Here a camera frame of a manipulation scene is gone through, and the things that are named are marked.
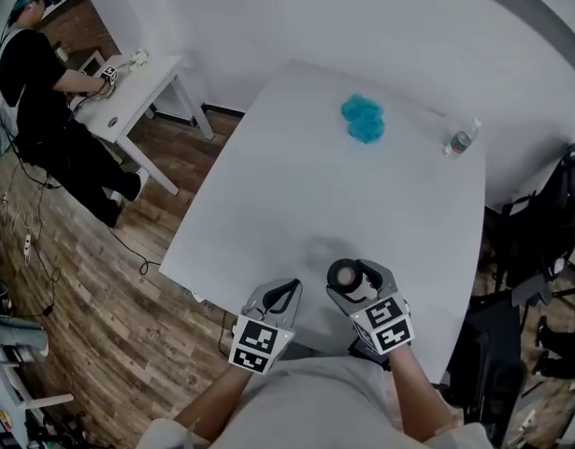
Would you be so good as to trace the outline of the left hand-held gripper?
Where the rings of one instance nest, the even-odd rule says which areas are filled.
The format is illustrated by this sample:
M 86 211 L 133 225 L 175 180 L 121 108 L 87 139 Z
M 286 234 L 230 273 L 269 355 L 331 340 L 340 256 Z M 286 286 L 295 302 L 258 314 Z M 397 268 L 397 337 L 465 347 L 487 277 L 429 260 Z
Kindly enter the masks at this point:
M 253 373 L 268 373 L 295 337 L 293 324 L 302 296 L 296 278 L 258 286 L 234 326 L 228 362 Z

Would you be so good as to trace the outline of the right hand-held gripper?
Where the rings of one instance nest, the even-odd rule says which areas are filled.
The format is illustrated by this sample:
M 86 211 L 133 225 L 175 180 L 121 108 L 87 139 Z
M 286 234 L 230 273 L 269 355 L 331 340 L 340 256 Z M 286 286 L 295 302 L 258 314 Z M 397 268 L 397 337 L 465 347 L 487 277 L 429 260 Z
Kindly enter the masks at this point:
M 393 272 L 371 260 L 357 259 L 357 263 L 380 300 L 360 310 L 361 298 L 352 298 L 329 286 L 327 295 L 345 315 L 351 316 L 359 337 L 373 354 L 387 355 L 404 344 L 410 345 L 415 339 L 410 307 L 404 298 L 392 296 L 398 291 Z

